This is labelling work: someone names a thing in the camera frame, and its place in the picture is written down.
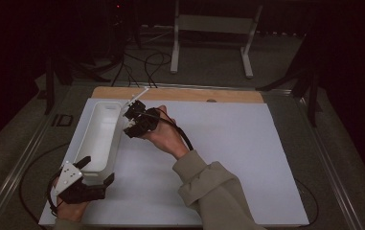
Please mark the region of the white plastic container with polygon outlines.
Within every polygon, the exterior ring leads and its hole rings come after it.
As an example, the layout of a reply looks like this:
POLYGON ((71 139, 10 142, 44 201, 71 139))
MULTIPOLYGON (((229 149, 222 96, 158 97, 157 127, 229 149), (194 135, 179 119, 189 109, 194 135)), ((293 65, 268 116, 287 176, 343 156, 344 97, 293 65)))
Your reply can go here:
POLYGON ((103 184, 114 173, 124 122, 121 103, 94 99, 86 102, 80 121, 81 141, 75 158, 76 162, 86 156, 91 158, 80 170, 86 184, 103 184))

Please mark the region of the person's right hand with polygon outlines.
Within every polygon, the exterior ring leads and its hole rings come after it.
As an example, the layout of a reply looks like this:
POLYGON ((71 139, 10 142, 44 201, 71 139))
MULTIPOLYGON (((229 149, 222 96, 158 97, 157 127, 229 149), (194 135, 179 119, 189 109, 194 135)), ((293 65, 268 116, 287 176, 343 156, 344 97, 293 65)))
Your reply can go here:
POLYGON ((151 141, 155 147, 179 160, 190 150, 175 127, 176 121, 168 116, 167 108, 160 105, 157 110, 160 112, 160 121, 156 129, 148 131, 141 139, 151 141))

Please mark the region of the person's left hand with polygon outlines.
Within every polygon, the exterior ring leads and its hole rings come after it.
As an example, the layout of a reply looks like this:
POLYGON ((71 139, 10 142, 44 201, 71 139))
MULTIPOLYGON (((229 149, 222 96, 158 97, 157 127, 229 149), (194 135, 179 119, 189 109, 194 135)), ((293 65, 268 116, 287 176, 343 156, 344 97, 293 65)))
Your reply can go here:
POLYGON ((68 204, 58 196, 57 217, 59 219, 70 220, 73 222, 81 222, 88 205, 88 202, 83 202, 79 204, 68 204))

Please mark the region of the white table mat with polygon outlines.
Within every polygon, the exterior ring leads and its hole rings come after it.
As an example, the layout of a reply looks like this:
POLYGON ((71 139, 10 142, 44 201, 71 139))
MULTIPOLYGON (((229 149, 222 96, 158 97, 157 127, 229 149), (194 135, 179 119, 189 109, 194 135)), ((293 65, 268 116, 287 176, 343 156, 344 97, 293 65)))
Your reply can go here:
MULTIPOLYGON (((220 162, 235 174, 256 223, 300 226, 308 217, 274 121, 264 103, 165 103, 207 163, 220 162)), ((110 227, 194 227, 199 215, 185 206, 172 156, 148 141, 122 136, 114 183, 92 202, 87 225, 110 227)))

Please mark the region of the small black frame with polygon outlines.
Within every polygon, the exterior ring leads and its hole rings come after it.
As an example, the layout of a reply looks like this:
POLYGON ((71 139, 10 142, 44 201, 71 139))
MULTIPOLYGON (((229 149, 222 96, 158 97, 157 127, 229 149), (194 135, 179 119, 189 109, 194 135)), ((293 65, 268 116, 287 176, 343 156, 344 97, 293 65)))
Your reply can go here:
POLYGON ((56 114, 51 126, 52 127, 69 127, 73 123, 74 116, 67 114, 56 114))

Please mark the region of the white metal stand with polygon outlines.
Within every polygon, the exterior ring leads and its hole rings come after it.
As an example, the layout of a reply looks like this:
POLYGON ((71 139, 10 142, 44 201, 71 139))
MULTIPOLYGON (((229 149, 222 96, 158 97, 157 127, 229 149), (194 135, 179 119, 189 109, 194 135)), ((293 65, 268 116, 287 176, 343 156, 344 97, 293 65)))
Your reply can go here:
POLYGON ((179 32, 194 31, 207 33, 222 33, 247 35, 248 39, 244 46, 240 48, 240 56, 244 69, 245 77, 252 79, 254 77, 250 61, 249 51, 254 40, 256 29, 262 14, 263 5, 258 5, 255 13, 250 18, 208 16, 181 14, 179 10, 180 0, 175 0, 174 7, 174 24, 173 24, 173 47, 171 52, 171 73, 178 72, 179 63, 179 32))

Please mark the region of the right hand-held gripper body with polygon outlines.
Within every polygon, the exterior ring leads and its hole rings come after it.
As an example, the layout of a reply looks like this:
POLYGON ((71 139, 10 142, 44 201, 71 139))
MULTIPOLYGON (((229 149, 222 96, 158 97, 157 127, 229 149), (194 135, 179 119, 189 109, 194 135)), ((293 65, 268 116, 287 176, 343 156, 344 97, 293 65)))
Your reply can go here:
POLYGON ((160 114, 156 108, 146 108, 146 105, 139 100, 146 92, 148 92, 147 88, 137 96, 132 96, 126 103, 127 109, 130 107, 135 109, 135 118, 128 120, 128 123, 139 125, 141 128, 141 135, 144 135, 148 131, 155 130, 160 118, 160 114))

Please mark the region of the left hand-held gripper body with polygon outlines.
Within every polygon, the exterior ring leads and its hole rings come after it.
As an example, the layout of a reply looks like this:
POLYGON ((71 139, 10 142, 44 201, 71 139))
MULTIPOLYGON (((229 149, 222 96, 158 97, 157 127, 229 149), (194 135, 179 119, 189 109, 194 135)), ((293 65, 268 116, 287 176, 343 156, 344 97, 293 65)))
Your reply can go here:
POLYGON ((79 204, 105 198, 103 184, 87 184, 85 174, 74 166, 75 163, 65 163, 58 174, 58 182, 54 195, 59 196, 68 204, 79 204))

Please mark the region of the black tripod stand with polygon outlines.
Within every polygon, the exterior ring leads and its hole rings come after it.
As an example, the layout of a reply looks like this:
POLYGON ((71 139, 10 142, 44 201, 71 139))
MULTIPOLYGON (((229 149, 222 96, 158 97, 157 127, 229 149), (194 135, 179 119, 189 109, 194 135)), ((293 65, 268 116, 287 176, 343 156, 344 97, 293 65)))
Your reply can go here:
POLYGON ((87 68, 84 65, 76 62, 70 58, 67 54, 61 52, 58 49, 52 49, 46 58, 46 88, 44 90, 44 96, 46 100, 46 109, 44 114, 49 115, 55 106, 55 78, 63 85, 70 85, 73 82, 72 69, 84 74, 87 78, 97 82, 109 82, 109 79, 105 79, 100 76, 100 73, 108 71, 115 66, 115 63, 110 62, 104 66, 87 68))
POLYGON ((257 87, 256 90, 267 92, 276 89, 286 82, 296 80, 294 86, 290 89, 290 95, 294 98, 303 98, 308 94, 308 120, 315 127, 319 68, 320 62, 318 60, 294 59, 282 78, 274 80, 265 86, 257 87))

